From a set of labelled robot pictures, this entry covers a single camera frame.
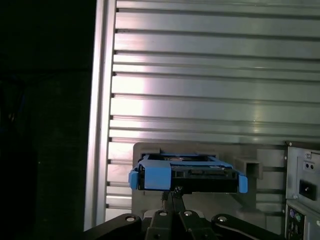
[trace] screw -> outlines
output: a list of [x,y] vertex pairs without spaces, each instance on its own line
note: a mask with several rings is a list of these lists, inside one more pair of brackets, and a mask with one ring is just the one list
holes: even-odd
[[218,217],[218,220],[220,222],[226,222],[228,219],[225,216],[220,216],[220,217]]
[[135,218],[132,216],[128,216],[125,220],[127,220],[128,222],[133,222]]
[[192,215],[192,212],[190,212],[190,211],[185,211],[185,212],[184,212],[184,215],[186,215],[186,216],[191,216],[191,215]]

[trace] ridged metal panel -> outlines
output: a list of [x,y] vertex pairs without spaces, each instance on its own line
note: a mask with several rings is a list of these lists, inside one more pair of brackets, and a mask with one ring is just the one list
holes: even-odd
[[[241,3],[117,1],[106,219],[131,207],[134,143],[320,142],[320,6]],[[284,175],[264,172],[257,201]]]

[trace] blue drive tray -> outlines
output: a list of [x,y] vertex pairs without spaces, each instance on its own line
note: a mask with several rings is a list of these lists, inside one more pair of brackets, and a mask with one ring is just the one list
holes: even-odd
[[247,193],[248,179],[229,163],[198,154],[145,154],[129,173],[133,190]]

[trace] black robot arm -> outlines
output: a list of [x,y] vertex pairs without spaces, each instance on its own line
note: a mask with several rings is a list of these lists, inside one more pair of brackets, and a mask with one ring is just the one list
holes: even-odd
[[149,210],[144,218],[122,214],[85,231],[82,240],[282,240],[267,231],[228,214],[208,221],[194,210],[185,209],[182,196],[165,192],[162,209]]

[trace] metal side panel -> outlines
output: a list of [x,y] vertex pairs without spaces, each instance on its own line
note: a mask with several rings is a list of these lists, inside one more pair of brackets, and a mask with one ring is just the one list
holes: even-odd
[[[318,0],[97,0],[84,228],[130,211],[134,143],[320,142],[319,26]],[[268,153],[266,213],[285,190]]]

